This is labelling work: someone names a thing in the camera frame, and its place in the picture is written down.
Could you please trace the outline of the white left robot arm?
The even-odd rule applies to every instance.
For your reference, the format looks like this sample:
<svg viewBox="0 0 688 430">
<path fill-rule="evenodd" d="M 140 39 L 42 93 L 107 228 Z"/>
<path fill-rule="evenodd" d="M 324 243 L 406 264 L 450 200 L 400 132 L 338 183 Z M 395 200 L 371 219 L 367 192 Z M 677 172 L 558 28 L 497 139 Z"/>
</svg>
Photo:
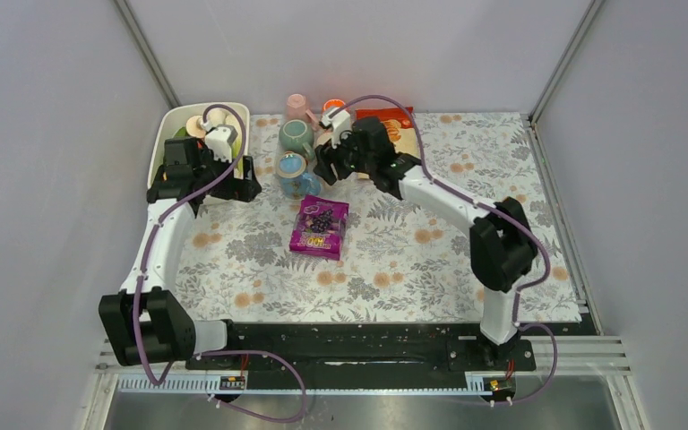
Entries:
<svg viewBox="0 0 688 430">
<path fill-rule="evenodd" d="M 242 356 L 239 340 L 227 335 L 223 322 L 199 330 L 174 297 L 181 253 L 203 201 L 208 197 L 252 201 L 262 190 L 249 155 L 237 158 L 241 176 L 193 137 L 171 138 L 161 145 L 160 163 L 146 192 L 147 225 L 130 274 L 118 293 L 99 302 L 99 317 L 117 362 L 186 361 L 198 349 L 222 368 Z"/>
</svg>

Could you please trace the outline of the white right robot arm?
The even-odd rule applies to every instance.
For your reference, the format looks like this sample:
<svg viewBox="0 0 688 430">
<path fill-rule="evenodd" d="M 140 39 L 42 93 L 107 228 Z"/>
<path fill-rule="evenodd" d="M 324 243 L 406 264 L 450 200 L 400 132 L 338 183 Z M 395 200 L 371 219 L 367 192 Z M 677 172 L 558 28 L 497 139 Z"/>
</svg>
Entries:
<svg viewBox="0 0 688 430">
<path fill-rule="evenodd" d="M 421 159 L 395 150 L 376 117 L 352 121 L 342 111 L 323 115 L 319 125 L 331 136 L 315 150 L 314 173 L 328 185 L 353 173 L 366 175 L 379 191 L 428 209 L 467 235 L 471 270 L 486 290 L 480 323 L 485 339 L 477 354 L 486 367 L 503 367 L 513 357 L 511 340 L 518 330 L 514 286 L 538 256 L 520 204 L 512 198 L 475 200 L 430 177 Z"/>
</svg>

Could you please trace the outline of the blue butterfly mug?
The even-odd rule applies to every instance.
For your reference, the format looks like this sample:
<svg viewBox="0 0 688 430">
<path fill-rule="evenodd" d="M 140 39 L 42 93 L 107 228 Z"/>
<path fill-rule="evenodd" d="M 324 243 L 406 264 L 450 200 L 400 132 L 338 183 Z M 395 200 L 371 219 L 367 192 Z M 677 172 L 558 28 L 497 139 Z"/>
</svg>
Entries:
<svg viewBox="0 0 688 430">
<path fill-rule="evenodd" d="M 296 152 L 284 152 L 276 162 L 275 173 L 281 191 L 293 200 L 318 196 L 323 189 L 318 177 L 308 171 L 306 159 Z"/>
</svg>

